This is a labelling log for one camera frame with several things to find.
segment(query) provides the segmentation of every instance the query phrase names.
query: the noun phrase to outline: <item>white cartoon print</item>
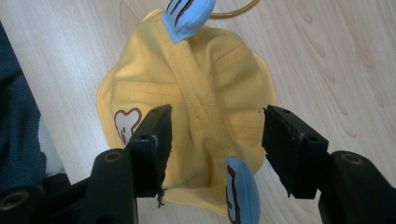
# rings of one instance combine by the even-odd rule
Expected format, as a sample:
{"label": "white cartoon print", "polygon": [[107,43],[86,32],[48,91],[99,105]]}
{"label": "white cartoon print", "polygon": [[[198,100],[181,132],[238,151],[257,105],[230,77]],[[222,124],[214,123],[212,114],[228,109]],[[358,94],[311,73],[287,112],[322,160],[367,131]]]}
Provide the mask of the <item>white cartoon print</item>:
{"label": "white cartoon print", "polygon": [[117,132],[125,147],[128,145],[129,139],[134,133],[134,129],[139,125],[141,117],[142,113],[138,108],[134,108],[129,112],[119,110],[114,116]]}

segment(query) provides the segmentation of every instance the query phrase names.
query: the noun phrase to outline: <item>yellow cloth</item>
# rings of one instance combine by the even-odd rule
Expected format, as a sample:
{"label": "yellow cloth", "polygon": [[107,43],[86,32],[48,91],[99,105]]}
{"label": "yellow cloth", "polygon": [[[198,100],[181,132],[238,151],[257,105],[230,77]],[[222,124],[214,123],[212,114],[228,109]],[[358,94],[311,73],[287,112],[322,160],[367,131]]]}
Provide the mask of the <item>yellow cloth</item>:
{"label": "yellow cloth", "polygon": [[106,140],[124,147],[121,139],[129,139],[150,109],[172,105],[164,198],[226,216],[224,158],[240,158],[253,173],[262,166],[262,108],[276,102],[273,83],[235,33],[204,26],[173,44],[162,14],[151,12],[135,28],[99,88]]}

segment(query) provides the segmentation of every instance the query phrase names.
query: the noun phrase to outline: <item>wooden table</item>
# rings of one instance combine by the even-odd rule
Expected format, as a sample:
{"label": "wooden table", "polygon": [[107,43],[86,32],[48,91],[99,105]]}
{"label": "wooden table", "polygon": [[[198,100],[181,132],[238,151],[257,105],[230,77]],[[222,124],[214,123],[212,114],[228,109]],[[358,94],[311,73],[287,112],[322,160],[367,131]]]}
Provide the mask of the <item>wooden table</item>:
{"label": "wooden table", "polygon": [[[243,1],[218,1],[216,11]],[[2,0],[0,19],[72,183],[108,149],[96,111],[102,78],[143,17],[168,1]],[[240,34],[267,62],[278,105],[371,160],[396,186],[396,1],[262,0],[209,25]],[[320,223],[317,202],[288,199],[266,162],[262,223]],[[201,208],[139,199],[140,223],[228,223]]]}

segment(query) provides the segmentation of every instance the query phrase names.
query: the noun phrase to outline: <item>cable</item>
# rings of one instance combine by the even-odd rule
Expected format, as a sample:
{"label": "cable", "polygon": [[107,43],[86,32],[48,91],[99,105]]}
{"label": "cable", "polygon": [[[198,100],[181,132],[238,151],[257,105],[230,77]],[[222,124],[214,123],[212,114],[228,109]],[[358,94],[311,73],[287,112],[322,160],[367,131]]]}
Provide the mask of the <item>cable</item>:
{"label": "cable", "polygon": [[235,11],[231,11],[231,12],[223,12],[223,13],[212,13],[210,15],[210,19],[227,19],[227,18],[231,18],[237,15],[240,15],[246,11],[248,11],[249,9],[253,8],[257,3],[259,3],[260,0],[252,0],[249,4],[247,4],[244,7],[241,7]]}

